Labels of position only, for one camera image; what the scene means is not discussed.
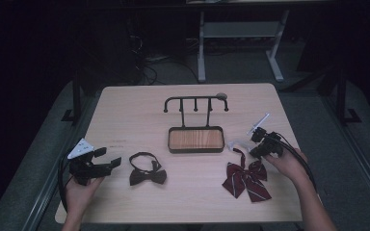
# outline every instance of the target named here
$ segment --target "wooden tabletop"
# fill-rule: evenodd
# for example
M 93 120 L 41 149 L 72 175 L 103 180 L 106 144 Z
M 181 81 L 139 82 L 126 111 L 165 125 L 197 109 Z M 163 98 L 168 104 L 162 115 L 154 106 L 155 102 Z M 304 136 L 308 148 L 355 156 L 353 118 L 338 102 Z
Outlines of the wooden tabletop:
M 272 199 L 251 203 L 248 193 L 234 198 L 223 186 L 226 165 L 240 165 L 240 154 L 225 147 L 221 153 L 172 154 L 168 149 L 169 130 L 181 126 L 179 102 L 164 102 L 173 96 L 227 95 L 224 102 L 212 100 L 211 126 L 224 130 L 225 143 L 246 141 L 256 144 L 246 133 L 266 113 L 261 125 L 269 133 L 281 133 L 298 147 L 274 86 L 270 84 L 181 85 L 106 88 L 92 117 L 86 140 L 95 148 L 107 147 L 107 154 L 93 159 L 95 164 L 110 163 L 122 157 L 121 166 L 103 181 L 84 216 L 84 222 L 106 223 L 208 223 L 269 222 L 302 220 L 300 203 L 293 184 L 264 162 L 268 181 L 263 181 Z M 185 125 L 206 124 L 206 100 L 184 101 Z M 246 165 L 254 161 L 246 149 Z M 168 178 L 164 185 L 144 181 L 130 186 L 134 169 L 129 157 L 149 152 L 158 158 Z M 147 158 L 135 159 L 142 169 L 151 169 Z M 56 221 L 64 222 L 62 205 Z

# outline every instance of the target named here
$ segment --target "black bow tie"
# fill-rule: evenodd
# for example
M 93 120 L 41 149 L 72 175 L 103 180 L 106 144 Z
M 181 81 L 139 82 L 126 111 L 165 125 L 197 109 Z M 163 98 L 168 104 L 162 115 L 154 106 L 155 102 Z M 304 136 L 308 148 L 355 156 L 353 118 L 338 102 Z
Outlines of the black bow tie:
M 150 156 L 155 159 L 152 162 L 152 170 L 141 170 L 132 164 L 132 160 L 139 156 Z M 134 167 L 134 170 L 131 172 L 130 175 L 130 186 L 140 184 L 145 180 L 151 180 L 152 182 L 158 184 L 164 184 L 165 180 L 167 179 L 167 172 L 165 170 L 158 171 L 162 166 L 159 164 L 157 158 L 148 152 L 139 152 L 130 157 L 131 166 Z

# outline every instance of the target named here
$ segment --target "striped ribbon bow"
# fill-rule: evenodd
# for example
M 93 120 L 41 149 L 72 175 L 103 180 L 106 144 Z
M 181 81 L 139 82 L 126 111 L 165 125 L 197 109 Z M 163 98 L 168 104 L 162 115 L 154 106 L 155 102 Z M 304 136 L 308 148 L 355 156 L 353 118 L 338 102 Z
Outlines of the striped ribbon bow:
M 222 184 L 235 198 L 243 192 L 244 189 L 248 191 L 251 202 L 259 202 L 271 199 L 272 197 L 267 192 L 260 180 L 267 181 L 266 168 L 261 161 L 253 162 L 245 169 L 245 154 L 233 148 L 233 151 L 242 154 L 241 165 L 237 166 L 233 163 L 227 164 L 226 175 L 227 179 Z

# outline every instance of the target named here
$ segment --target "bow tie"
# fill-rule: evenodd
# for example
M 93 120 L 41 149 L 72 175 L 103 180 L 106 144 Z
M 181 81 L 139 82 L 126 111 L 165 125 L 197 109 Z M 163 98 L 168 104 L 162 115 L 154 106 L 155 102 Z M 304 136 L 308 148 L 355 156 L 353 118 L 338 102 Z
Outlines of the bow tie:
M 152 170 L 141 170 L 132 164 L 132 160 L 139 156 L 150 156 L 155 159 L 152 162 Z M 134 167 L 134 170 L 131 172 L 130 175 L 130 186 L 140 184 L 145 180 L 151 180 L 152 182 L 158 184 L 164 184 L 165 180 L 167 179 L 167 172 L 165 170 L 158 171 L 162 166 L 159 164 L 157 158 L 148 152 L 139 152 L 130 157 L 131 166 Z
M 227 164 L 227 179 L 223 183 L 225 189 L 233 194 L 235 198 L 238 198 L 243 190 L 246 189 L 251 198 L 251 202 L 271 199 L 272 197 L 260 182 L 260 180 L 267 181 L 266 168 L 261 161 L 251 163 L 249 168 L 245 169 L 245 154 L 237 148 L 233 148 L 233 151 L 242 154 L 241 165 L 237 166 L 233 163 Z

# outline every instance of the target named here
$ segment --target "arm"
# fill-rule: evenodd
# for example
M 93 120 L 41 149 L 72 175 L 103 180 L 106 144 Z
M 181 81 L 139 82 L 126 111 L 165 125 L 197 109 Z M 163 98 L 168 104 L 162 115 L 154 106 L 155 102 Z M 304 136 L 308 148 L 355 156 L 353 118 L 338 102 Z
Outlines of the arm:
M 63 231 L 78 231 L 80 229 L 83 215 L 103 180 L 104 177 L 97 178 L 89 181 L 87 186 L 82 186 L 77 184 L 74 179 L 70 179 L 66 185 L 67 216 Z
M 299 149 L 296 151 L 306 160 L 303 152 Z M 283 150 L 280 158 L 271 155 L 264 158 L 293 182 L 300 199 L 304 230 L 336 230 L 307 173 L 296 158 L 286 149 Z

